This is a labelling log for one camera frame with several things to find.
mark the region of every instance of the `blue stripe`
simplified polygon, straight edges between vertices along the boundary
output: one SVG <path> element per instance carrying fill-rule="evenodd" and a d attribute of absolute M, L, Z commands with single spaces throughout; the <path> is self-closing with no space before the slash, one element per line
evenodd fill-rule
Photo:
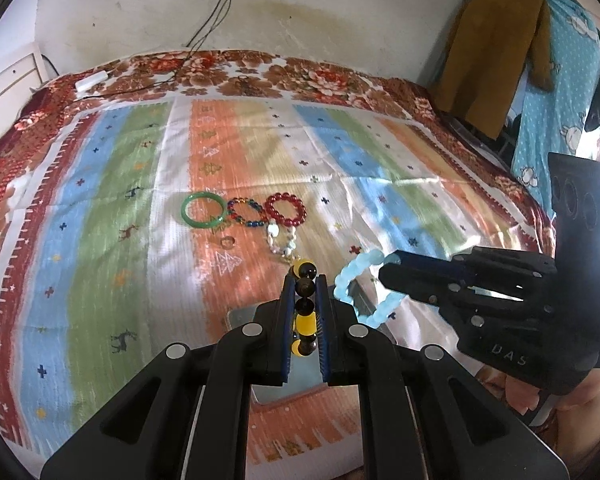
<path fill-rule="evenodd" d="M 392 250 L 402 249 L 446 259 L 442 245 L 420 225 L 413 209 L 391 184 L 391 176 L 385 168 L 351 139 L 329 111 L 302 105 L 296 105 L 295 108 L 342 170 L 354 177 L 365 208 L 388 235 Z"/>
<path fill-rule="evenodd" d="M 48 458 L 75 432 L 72 428 L 74 392 L 66 362 L 67 297 L 77 263 L 82 226 L 98 192 L 116 137 L 130 108 L 108 110 L 82 141 L 81 152 L 58 187 L 58 200 L 49 206 L 47 231 L 39 252 L 39 266 L 30 284 L 31 302 L 22 335 L 20 405 L 32 436 L 45 443 L 37 451 Z M 46 296 L 45 291 L 53 288 Z M 42 365 L 44 378 L 37 372 Z M 36 410 L 42 408 L 45 418 Z"/>

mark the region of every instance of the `striped blanket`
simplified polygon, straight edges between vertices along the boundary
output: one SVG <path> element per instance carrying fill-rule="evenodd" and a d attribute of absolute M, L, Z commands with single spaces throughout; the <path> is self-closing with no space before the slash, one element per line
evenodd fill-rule
<path fill-rule="evenodd" d="M 457 140 L 416 86 L 244 51 L 196 54 L 170 78 L 184 55 L 59 78 L 0 145 L 0 433 L 34 473 L 168 343 L 211 344 L 229 310 L 279 295 L 288 267 L 264 228 L 189 228 L 192 191 L 298 195 L 298 253 L 330 282 L 374 247 L 553 250 L 526 190 Z M 98 70 L 112 77 L 94 94 L 108 97 L 75 101 L 74 82 Z M 362 285 L 386 294 L 371 275 Z M 430 306 L 406 300 L 388 327 L 412 348 L 454 347 Z M 354 388 L 254 403 L 249 478 L 360 466 L 359 417 Z"/>

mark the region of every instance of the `brown coat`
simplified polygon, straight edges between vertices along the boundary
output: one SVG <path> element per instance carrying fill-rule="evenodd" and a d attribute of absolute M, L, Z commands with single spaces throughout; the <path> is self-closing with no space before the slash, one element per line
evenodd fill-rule
<path fill-rule="evenodd" d="M 496 139 L 527 56 L 529 81 L 554 88 L 550 11 L 546 0 L 470 0 L 449 34 L 442 78 L 431 92 L 437 107 Z"/>

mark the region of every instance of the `white wall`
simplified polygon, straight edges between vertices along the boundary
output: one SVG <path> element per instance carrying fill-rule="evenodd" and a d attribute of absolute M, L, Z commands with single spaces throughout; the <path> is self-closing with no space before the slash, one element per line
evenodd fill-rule
<path fill-rule="evenodd" d="M 0 19 L 0 72 L 14 51 L 35 38 L 38 0 L 13 0 Z"/>
<path fill-rule="evenodd" d="M 179 48 L 217 0 L 40 0 L 36 40 L 60 72 Z M 205 48 L 252 48 L 417 80 L 461 0 L 234 0 Z"/>

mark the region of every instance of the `green bangle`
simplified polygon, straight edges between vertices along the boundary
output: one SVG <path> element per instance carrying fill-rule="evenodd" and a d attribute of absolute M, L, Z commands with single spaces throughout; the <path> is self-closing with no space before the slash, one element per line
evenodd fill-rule
<path fill-rule="evenodd" d="M 197 222 L 193 218 L 190 218 L 189 215 L 187 215 L 187 205 L 199 198 L 210 198 L 211 200 L 218 202 L 222 208 L 222 213 L 220 213 L 220 216 L 213 218 L 209 222 Z M 184 199 L 182 207 L 180 208 L 180 214 L 182 215 L 182 219 L 191 227 L 196 227 L 198 229 L 211 229 L 217 225 L 220 225 L 224 220 L 224 217 L 226 216 L 226 201 L 224 198 L 216 195 L 215 193 L 199 191 L 197 193 L 190 194 L 186 197 L 186 199 Z"/>

